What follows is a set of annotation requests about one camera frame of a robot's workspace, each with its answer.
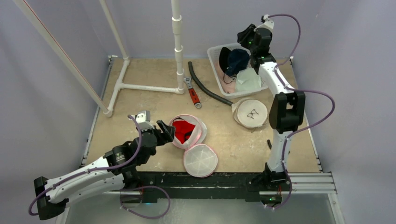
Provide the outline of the dark blue bra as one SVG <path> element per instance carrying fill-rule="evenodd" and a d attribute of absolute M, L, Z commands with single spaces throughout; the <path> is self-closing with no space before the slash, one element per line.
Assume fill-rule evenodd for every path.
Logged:
<path fill-rule="evenodd" d="M 248 66 L 250 55 L 243 49 L 233 49 L 227 58 L 227 68 L 225 74 L 228 76 L 237 75 Z"/>

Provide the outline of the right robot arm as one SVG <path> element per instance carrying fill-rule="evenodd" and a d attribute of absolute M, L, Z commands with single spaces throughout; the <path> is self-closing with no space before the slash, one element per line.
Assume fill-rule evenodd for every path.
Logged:
<path fill-rule="evenodd" d="M 305 94 L 291 90 L 279 65 L 269 52 L 272 32 L 267 27 L 250 24 L 237 34 L 237 42 L 250 52 L 250 65 L 273 95 L 269 124 L 273 129 L 271 153 L 262 174 L 266 189 L 273 190 L 288 180 L 286 162 L 292 134 L 303 122 Z"/>

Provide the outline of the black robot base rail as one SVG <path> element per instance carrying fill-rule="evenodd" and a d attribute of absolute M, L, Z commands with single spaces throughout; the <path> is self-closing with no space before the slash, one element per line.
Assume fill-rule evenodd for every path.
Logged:
<path fill-rule="evenodd" d="M 186 172 L 139 172 L 121 190 L 123 203 L 156 203 L 158 199 L 238 199 L 246 202 L 281 203 L 291 180 L 263 182 L 261 173 L 215 172 L 198 178 Z"/>

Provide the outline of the pink-rimmed mesh laundry bag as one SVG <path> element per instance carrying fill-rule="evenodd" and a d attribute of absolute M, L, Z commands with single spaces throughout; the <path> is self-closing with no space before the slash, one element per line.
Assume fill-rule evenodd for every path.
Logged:
<path fill-rule="evenodd" d="M 173 141 L 177 148 L 184 150 L 183 166 L 185 171 L 193 177 L 205 178 L 210 176 L 218 165 L 218 157 L 211 147 L 204 144 L 208 133 L 206 124 L 196 116 L 181 114 L 174 117 L 169 125 L 172 125 L 173 121 L 177 119 L 183 119 L 196 126 L 190 138 L 184 144 L 181 144 L 176 137 Z"/>

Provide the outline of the pale green bra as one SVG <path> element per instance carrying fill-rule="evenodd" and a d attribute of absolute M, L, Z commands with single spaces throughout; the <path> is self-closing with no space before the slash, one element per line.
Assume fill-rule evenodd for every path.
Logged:
<path fill-rule="evenodd" d="M 262 87 L 261 77 L 253 68 L 246 68 L 236 75 L 235 92 L 253 91 Z"/>

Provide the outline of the red bra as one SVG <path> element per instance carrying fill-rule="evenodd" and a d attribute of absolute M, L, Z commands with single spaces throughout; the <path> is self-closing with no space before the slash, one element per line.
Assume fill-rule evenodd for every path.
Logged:
<path fill-rule="evenodd" d="M 181 144 L 184 144 L 190 138 L 193 130 L 196 127 L 194 124 L 191 124 L 183 119 L 177 119 L 173 121 L 172 126 L 176 128 L 175 137 L 180 141 Z"/>

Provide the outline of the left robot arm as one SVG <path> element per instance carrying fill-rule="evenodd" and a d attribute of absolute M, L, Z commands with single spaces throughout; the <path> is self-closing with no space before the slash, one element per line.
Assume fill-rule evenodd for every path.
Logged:
<path fill-rule="evenodd" d="M 156 147 L 170 143 L 175 138 L 175 127 L 158 120 L 141 130 L 136 122 L 139 136 L 132 141 L 115 146 L 89 165 L 67 175 L 48 179 L 43 176 L 34 180 L 36 197 L 29 205 L 28 213 L 48 220 L 62 214 L 73 200 L 94 196 L 106 191 L 137 191 L 143 189 L 165 190 L 144 181 L 136 167 L 147 163 L 156 154 Z"/>

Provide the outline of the black bra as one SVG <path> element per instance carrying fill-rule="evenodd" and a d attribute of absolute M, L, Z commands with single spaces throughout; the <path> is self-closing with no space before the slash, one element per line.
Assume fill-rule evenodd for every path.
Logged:
<path fill-rule="evenodd" d="M 228 70 L 228 57 L 230 54 L 231 50 L 227 47 L 222 47 L 220 54 L 219 54 L 219 66 L 221 70 L 223 71 L 223 82 L 225 84 L 230 84 L 233 80 L 231 79 L 230 82 L 226 81 L 226 71 Z"/>

